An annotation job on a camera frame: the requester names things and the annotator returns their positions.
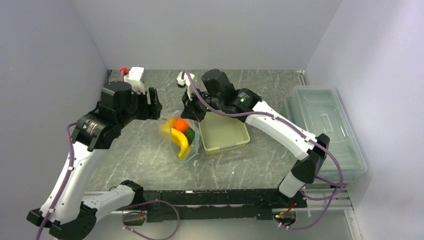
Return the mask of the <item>orange tangerine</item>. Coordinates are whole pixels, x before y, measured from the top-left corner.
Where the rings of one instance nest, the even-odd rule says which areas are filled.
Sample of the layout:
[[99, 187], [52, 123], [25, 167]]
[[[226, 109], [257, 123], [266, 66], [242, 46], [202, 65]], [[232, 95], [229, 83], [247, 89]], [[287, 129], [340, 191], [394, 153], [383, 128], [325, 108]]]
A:
[[178, 118], [175, 121], [173, 128], [185, 134], [187, 129], [190, 128], [190, 125], [183, 118]]

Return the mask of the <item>yellow bell pepper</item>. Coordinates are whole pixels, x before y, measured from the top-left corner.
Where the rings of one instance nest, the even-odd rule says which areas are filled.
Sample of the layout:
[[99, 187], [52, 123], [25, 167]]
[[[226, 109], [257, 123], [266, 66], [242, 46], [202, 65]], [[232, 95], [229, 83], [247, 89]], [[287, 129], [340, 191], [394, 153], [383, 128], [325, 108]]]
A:
[[175, 126], [175, 118], [162, 118], [162, 123], [159, 125], [159, 131], [163, 136], [171, 134], [172, 129]]

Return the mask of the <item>clear zip bag blue zipper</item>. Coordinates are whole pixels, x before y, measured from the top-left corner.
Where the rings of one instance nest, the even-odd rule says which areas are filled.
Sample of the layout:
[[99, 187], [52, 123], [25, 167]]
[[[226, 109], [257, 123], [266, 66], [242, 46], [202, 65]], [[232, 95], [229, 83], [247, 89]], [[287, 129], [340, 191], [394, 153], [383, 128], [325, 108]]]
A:
[[170, 156], [178, 163], [189, 162], [199, 154], [200, 130], [194, 120], [181, 117], [180, 110], [159, 118], [158, 133]]

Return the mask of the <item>yellow banana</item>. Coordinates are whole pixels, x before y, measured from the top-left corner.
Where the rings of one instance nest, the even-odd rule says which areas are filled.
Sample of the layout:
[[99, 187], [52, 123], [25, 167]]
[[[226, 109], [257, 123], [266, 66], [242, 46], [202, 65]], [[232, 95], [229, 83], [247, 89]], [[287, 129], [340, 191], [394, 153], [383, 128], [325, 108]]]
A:
[[175, 128], [172, 128], [171, 129], [171, 138], [172, 138], [172, 141], [175, 144], [177, 144], [180, 148], [179, 153], [178, 153], [178, 158], [180, 160], [183, 160], [186, 157], [186, 155], [189, 151], [189, 148], [190, 148], [190, 145], [188, 143], [186, 136], [182, 132], [176, 130]]

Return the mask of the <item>pale yellow plastic basket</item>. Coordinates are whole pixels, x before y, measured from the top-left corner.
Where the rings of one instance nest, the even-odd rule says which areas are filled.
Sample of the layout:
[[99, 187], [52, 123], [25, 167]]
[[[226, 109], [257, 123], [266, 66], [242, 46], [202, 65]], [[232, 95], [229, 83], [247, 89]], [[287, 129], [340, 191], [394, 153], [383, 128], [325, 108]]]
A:
[[245, 123], [211, 111], [206, 113], [198, 126], [203, 148], [207, 154], [241, 148], [251, 140]]

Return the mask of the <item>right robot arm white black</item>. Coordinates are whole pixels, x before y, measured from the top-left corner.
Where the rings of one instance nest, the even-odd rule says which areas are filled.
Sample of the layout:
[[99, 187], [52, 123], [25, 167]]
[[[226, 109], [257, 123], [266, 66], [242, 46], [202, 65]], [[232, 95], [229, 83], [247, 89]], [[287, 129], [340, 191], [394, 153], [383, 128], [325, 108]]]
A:
[[196, 88], [189, 72], [182, 71], [177, 76], [177, 85], [186, 88], [181, 117], [200, 123], [208, 112], [214, 112], [255, 127], [286, 147], [297, 162], [279, 183], [275, 200], [280, 207], [289, 207], [301, 188], [312, 184], [317, 177], [327, 156], [330, 138], [298, 127], [252, 90], [236, 89], [227, 74], [219, 69], [207, 71], [201, 80], [205, 91]]

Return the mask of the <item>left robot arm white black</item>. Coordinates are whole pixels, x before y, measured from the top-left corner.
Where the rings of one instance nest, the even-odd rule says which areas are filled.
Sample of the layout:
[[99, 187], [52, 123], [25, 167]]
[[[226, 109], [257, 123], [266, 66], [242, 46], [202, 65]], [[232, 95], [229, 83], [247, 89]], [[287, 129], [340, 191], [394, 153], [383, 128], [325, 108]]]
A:
[[40, 232], [48, 229], [58, 240], [82, 240], [109, 213], [126, 206], [139, 209], [145, 200], [144, 189], [131, 180], [90, 199], [84, 195], [122, 129], [133, 120], [159, 119], [162, 108], [154, 87], [136, 92], [128, 82], [107, 83], [95, 108], [68, 125], [69, 153], [64, 167], [45, 203], [31, 210], [27, 220]]

